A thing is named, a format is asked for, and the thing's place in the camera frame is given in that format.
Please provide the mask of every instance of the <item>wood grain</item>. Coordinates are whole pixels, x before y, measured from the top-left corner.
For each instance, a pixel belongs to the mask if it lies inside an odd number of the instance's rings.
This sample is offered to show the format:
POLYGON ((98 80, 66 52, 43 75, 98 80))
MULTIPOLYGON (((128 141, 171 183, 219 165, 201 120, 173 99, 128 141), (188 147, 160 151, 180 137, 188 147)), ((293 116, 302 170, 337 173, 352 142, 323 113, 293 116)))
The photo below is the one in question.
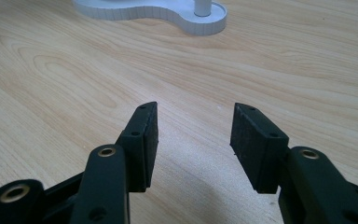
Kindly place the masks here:
POLYGON ((278 197, 252 190, 228 145, 235 102, 358 184, 358 0, 221 3, 227 28, 191 36, 89 19, 68 0, 0 0, 0 186, 81 172, 150 101, 158 155, 132 223, 282 223, 278 197))

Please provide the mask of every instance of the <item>screw hole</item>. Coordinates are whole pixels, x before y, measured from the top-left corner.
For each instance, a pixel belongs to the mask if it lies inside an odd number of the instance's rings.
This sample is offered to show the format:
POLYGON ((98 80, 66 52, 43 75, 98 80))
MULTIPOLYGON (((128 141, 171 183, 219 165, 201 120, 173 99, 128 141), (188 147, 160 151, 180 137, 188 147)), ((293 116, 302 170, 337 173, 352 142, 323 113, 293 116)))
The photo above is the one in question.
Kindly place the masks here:
POLYGON ((318 160, 319 159, 319 155, 311 150, 308 149, 302 149, 300 151, 301 155, 305 158, 311 159, 311 160, 318 160))
POLYGON ((349 210, 344 210, 342 211, 342 215, 349 221, 353 222, 353 223, 358 223, 358 214, 353 212, 353 211, 349 211, 349 210))
POLYGON ((106 209, 102 207, 96 207, 89 212, 89 220, 97 222, 104 219, 107 215, 106 209))
POLYGON ((107 148, 104 148, 104 149, 101 149, 99 152, 98 152, 98 155, 100 157, 110 157, 112 155, 115 155, 116 153, 116 149, 115 148, 112 148, 112 147, 107 147, 107 148))
POLYGON ((13 203, 23 198, 30 191, 30 187, 19 184, 7 189, 0 197, 1 203, 13 203))

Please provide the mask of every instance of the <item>white cylinder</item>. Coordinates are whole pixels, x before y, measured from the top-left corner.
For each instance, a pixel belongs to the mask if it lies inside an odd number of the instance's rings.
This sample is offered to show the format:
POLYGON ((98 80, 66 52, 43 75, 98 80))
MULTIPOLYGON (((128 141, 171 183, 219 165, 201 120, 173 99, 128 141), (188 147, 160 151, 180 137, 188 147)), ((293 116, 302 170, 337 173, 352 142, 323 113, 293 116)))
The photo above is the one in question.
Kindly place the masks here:
POLYGON ((194 0, 194 14, 199 17, 211 15, 212 0, 194 0))

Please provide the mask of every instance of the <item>wooden table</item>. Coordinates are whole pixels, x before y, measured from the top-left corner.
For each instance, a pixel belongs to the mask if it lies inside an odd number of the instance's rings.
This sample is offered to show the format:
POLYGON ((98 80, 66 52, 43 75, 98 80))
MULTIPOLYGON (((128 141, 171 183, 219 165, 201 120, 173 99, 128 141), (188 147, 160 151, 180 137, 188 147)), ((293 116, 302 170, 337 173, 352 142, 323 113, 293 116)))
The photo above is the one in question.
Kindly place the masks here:
POLYGON ((158 102, 152 188, 132 223, 282 223, 229 146, 234 103, 262 110, 358 184, 358 1, 223 0, 226 29, 97 21, 69 0, 0 0, 0 186, 49 188, 158 102))

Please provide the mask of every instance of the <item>white plastic base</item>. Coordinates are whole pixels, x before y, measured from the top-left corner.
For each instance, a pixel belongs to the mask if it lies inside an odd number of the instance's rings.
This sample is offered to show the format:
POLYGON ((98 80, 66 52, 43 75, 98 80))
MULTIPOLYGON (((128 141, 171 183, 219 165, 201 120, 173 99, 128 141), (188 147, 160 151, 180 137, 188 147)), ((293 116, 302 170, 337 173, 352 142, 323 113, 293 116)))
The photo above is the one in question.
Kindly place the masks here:
POLYGON ((124 21, 154 18, 171 21, 192 35, 214 35, 226 27, 226 8, 212 2, 209 16, 195 14, 194 0, 72 0, 75 9, 94 19, 124 21))

